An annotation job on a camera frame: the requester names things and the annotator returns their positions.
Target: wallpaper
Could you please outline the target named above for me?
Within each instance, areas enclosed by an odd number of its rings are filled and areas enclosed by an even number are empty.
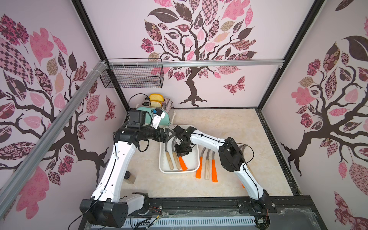
[[[329,229],[368,228],[367,7],[327,2],[263,110]]]
[[[58,13],[52,11],[56,6]],[[43,19],[34,16],[32,9],[43,9]],[[99,61],[71,2],[12,2],[3,10],[0,186]],[[69,18],[59,20],[58,14]],[[98,79],[0,221],[0,228],[66,229],[80,215],[80,201],[95,189],[112,151],[112,133],[124,117],[114,90],[105,89]]]
[[[149,0],[144,6],[124,2],[122,14],[109,18],[102,17],[104,7],[98,2],[85,1],[84,5],[109,58],[198,61],[282,59],[311,3],[282,1],[270,11],[267,4],[274,3],[265,1]],[[119,7],[122,3],[110,0],[109,4]],[[288,4],[295,6],[290,15],[295,21],[288,22],[289,27],[278,24],[274,31],[271,18],[283,21],[277,9]],[[126,36],[130,31],[134,36]],[[278,34],[273,40],[268,37],[271,31]],[[162,89],[124,88],[123,92],[128,99],[138,92],[161,93],[172,98],[176,107],[257,106],[277,68],[164,68]],[[159,76],[160,72],[155,68],[151,74]],[[140,100],[136,97],[132,104]]]

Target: dark brown leaf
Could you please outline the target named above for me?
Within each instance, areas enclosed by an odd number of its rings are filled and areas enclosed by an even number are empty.
[[[152,10],[148,15],[154,15],[164,23],[171,23],[179,20],[174,12],[166,8]]]
[[[359,125],[361,124],[361,122],[348,122],[344,125],[344,132],[349,132],[351,130],[356,129]]]

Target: wooden handle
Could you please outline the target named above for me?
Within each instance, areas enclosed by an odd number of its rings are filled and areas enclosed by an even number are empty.
[[[185,163],[183,161],[183,158],[181,158],[181,156],[179,156],[179,162],[180,162],[180,165],[181,165],[181,168],[183,169],[183,171],[186,171],[188,168],[185,165]]]
[[[215,160],[212,160],[212,182],[218,182],[217,181],[217,172],[216,172]]]
[[[199,158],[199,168],[197,170],[197,172],[195,173],[195,177],[200,179],[201,178],[201,173],[202,173],[202,159],[203,157]]]
[[[173,165],[173,162],[171,161],[171,157],[170,157],[169,152],[166,152],[166,157],[167,157],[167,161],[169,163],[170,170],[174,170],[174,165]]]
[[[209,180],[209,159],[206,159],[205,180]]]
[[[174,158],[174,161],[175,161],[175,164],[176,164],[176,168],[178,170],[180,170],[181,166],[180,166],[180,162],[179,162],[179,159],[178,159],[178,155],[176,155],[176,152],[173,152],[173,158]]]

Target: tree mural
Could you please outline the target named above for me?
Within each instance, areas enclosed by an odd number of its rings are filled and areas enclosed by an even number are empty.
[[[148,14],[155,16],[160,23],[154,24],[149,22],[149,19],[145,20],[149,38],[142,40],[141,47],[150,54],[148,56],[150,61],[156,61],[157,58],[165,61],[241,60],[251,59],[256,53],[242,52],[256,42],[246,40],[253,29],[248,27],[253,18],[253,11],[251,7],[245,11],[250,0],[220,0],[224,2],[224,6],[227,5],[223,14],[219,13],[221,9],[218,0],[154,1],[164,8],[157,8]],[[231,74],[238,70],[236,66],[179,67],[164,68],[164,73],[168,73],[169,79],[172,77],[178,81],[186,79],[191,94],[179,104],[191,102],[193,106],[199,107],[195,104],[196,101],[206,100],[198,96],[193,81],[196,76],[208,78],[209,75],[213,75],[221,78],[221,74]],[[160,74],[155,69],[151,73]],[[242,90],[244,85],[239,82],[224,87],[235,93]]]
[[[14,36],[11,36],[15,22],[4,15],[1,18],[1,24],[1,34],[13,45],[16,45]],[[52,36],[54,42],[49,41],[49,32],[46,29],[40,28],[40,34],[33,32],[29,38],[32,52],[37,60],[33,66],[15,46],[0,38],[0,67],[3,69],[6,80],[6,84],[2,85],[0,90],[0,99],[2,99],[2,104],[0,104],[0,143],[7,141],[14,130],[40,139],[72,98],[72,88],[75,87],[75,90],[78,90],[78,83],[87,77],[87,64],[83,62],[78,67],[74,54],[71,53],[68,56],[67,48],[59,38]],[[27,39],[21,40],[21,42],[25,44]],[[54,44],[58,49],[52,53]],[[43,59],[48,59],[46,65],[41,64]],[[100,168],[107,165],[103,161],[107,149],[105,152],[97,154],[81,149],[79,143],[80,140],[86,139],[84,134],[90,131],[87,128],[88,124],[97,119],[94,115],[100,98],[100,95],[95,94],[97,86],[96,81],[63,128],[62,137],[52,144],[49,152],[53,154],[42,159],[42,161],[48,162],[46,169],[43,171],[38,167],[34,176],[22,189],[20,193],[22,197],[17,203],[16,209],[21,211],[27,208],[26,217],[28,219],[33,218],[37,213],[37,202],[46,197],[45,191],[49,190],[49,181],[61,186],[61,177],[72,170],[73,163],[81,160],[93,161],[96,166],[96,182],[99,178]],[[109,111],[106,113],[105,120],[112,119],[115,117],[115,105],[108,97],[106,97],[106,103]],[[25,114],[29,114],[29,111],[34,116],[26,116]],[[16,143],[3,145],[0,148],[0,159],[9,163],[0,163],[0,170],[16,170],[21,162],[12,165],[12,161],[28,155],[35,143],[18,140]],[[37,188],[37,191],[26,191],[34,188]]]
[[[368,137],[368,69],[349,65],[351,57],[368,62],[368,39],[361,36],[344,39],[349,42],[350,55],[341,53],[335,43],[322,64],[319,59],[309,63],[309,76],[303,78],[299,82],[302,87],[291,94],[301,106],[296,113],[301,115],[300,123],[305,127],[303,139],[297,149],[281,145],[290,154],[287,158],[290,168],[294,161],[301,176],[299,158],[313,138],[322,139],[320,148],[326,148],[327,157],[340,154],[337,169],[341,177],[346,177],[349,171],[355,185],[368,195],[368,168],[354,162],[354,159],[368,162],[368,142],[355,139]]]

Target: beige tabletop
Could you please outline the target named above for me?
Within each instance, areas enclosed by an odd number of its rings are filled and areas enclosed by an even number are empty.
[[[292,195],[278,160],[268,141],[266,133],[254,109],[188,109],[175,110],[174,125],[190,124],[211,136],[232,137],[236,142],[251,146],[254,159],[248,163],[258,183],[270,196]],[[141,141],[141,149],[146,147]],[[121,197],[132,192],[145,192],[150,197],[237,197],[248,196],[238,177],[225,170],[220,163],[219,154],[215,154],[218,183],[212,182],[212,156],[210,154],[210,180],[197,179],[195,172],[164,174],[159,170],[160,143],[151,141],[145,152],[138,150],[133,155],[128,171],[136,180],[134,184],[125,181],[121,187]],[[250,160],[252,152],[244,150],[245,160]]]

